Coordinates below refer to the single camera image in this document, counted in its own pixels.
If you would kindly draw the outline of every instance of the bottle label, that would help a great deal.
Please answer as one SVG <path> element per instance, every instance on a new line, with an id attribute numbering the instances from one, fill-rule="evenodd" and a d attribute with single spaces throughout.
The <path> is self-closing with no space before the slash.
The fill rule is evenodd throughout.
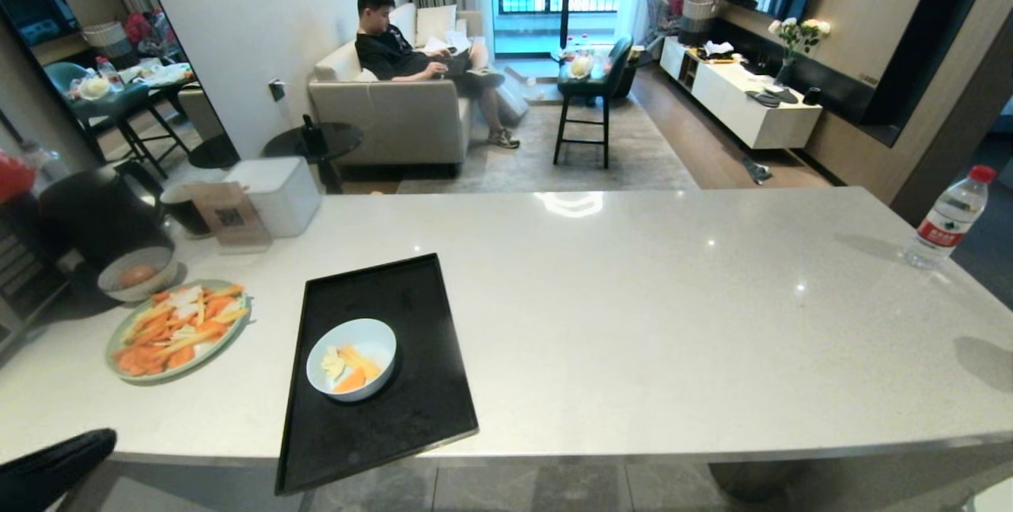
<path id="1" fill-rule="evenodd" d="M 956 221 L 933 209 L 918 226 L 918 234 L 936 246 L 952 247 L 960 242 L 969 229 L 969 221 Z"/>

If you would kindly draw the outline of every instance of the flower vase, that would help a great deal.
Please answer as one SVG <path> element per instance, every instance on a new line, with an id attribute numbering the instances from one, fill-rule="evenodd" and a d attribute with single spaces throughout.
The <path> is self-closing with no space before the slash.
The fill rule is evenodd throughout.
<path id="1" fill-rule="evenodd" d="M 791 69 L 795 66 L 794 57 L 785 57 L 784 61 L 781 62 L 781 70 L 777 72 L 777 76 L 774 77 L 774 84 L 777 86 L 788 86 L 788 80 L 791 79 Z"/>

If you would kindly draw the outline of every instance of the black t-shirt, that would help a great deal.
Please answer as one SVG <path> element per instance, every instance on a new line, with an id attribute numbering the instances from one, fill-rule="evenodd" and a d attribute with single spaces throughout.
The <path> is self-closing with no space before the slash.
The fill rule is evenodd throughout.
<path id="1" fill-rule="evenodd" d="M 373 71 L 381 81 L 421 73 L 431 61 L 424 53 L 411 49 L 396 25 L 388 25 L 385 32 L 377 35 L 359 33 L 356 53 L 363 68 Z"/>

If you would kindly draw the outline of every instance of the wall outlet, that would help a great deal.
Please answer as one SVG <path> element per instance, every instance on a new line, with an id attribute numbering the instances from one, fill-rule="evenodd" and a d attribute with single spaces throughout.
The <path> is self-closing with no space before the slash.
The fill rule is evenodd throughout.
<path id="1" fill-rule="evenodd" d="M 275 102 L 285 98 L 285 81 L 282 79 L 275 79 L 267 83 L 267 89 L 270 90 L 270 97 L 275 99 Z"/>

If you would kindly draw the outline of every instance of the black tray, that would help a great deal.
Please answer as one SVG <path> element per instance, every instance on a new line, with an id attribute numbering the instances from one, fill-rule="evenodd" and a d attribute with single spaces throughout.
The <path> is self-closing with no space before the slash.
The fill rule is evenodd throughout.
<path id="1" fill-rule="evenodd" d="M 397 353 L 380 392 L 342 404 L 310 385 L 306 358 L 330 328 L 354 318 L 386 322 Z M 275 494 L 311 489 L 477 432 L 437 255 L 306 283 Z"/>

